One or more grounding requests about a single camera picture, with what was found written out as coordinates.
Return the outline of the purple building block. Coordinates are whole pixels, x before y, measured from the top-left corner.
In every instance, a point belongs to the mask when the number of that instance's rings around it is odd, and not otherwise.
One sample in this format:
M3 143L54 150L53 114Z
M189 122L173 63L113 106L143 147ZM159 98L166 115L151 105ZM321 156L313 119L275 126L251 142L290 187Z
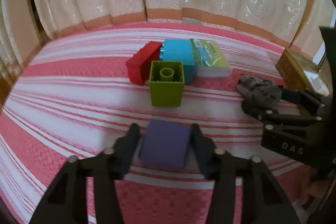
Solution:
M139 159L148 165L168 169L185 167L191 127L151 120L143 136Z

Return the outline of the white wood-topped box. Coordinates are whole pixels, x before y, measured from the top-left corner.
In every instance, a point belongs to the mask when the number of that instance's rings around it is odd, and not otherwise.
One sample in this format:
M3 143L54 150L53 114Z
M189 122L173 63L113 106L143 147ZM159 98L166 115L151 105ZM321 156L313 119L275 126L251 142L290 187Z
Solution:
M312 84L313 89L316 92L320 92L323 89L323 85L319 77L310 77L310 82Z

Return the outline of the gold metal tin box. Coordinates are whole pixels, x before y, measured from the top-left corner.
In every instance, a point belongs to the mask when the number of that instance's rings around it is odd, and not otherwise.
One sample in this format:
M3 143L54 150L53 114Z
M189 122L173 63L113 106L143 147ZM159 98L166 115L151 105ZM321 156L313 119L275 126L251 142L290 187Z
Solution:
M317 93L324 96L333 94L330 65L325 56L316 65L300 53L286 48L278 60L276 68L289 89L314 90L310 77L318 76L322 82L323 89Z

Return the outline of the green building block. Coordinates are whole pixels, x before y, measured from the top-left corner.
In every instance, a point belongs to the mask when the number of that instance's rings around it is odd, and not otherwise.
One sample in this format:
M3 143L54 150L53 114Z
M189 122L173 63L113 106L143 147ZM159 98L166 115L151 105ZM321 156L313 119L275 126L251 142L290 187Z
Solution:
M152 106L179 107L185 87L182 63L179 61L152 61L149 87Z

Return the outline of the red white striped cloth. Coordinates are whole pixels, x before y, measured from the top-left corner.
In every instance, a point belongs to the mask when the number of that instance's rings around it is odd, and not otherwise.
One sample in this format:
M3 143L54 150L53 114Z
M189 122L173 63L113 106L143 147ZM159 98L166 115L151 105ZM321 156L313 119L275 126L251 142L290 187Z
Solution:
M130 82L126 61L150 41L190 38L217 42L231 75L195 80L179 107L153 107L148 86ZM1 199L19 223L28 223L69 156L97 155L130 124L145 129L160 119L197 123L234 156L259 155L305 222L301 187L309 167L261 146L262 124L244 114L235 88L242 74L282 84L276 63L283 50L237 32L184 24L103 28L49 42L18 78L1 112Z

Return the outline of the blue building block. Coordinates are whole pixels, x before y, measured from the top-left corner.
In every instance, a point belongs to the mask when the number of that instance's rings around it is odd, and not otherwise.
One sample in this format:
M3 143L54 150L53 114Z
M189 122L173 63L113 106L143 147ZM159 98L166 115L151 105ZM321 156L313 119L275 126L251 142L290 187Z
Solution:
M183 65L185 83L190 84L196 73L193 49L189 39L165 39L159 54L160 61L179 61Z

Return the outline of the red building block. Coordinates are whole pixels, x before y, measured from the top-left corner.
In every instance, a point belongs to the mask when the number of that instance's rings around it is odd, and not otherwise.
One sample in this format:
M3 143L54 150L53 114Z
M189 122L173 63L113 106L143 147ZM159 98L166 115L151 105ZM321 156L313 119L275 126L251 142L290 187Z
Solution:
M136 85L145 84L149 79L151 62L159 60L161 47L161 42L148 42L126 62L130 82Z

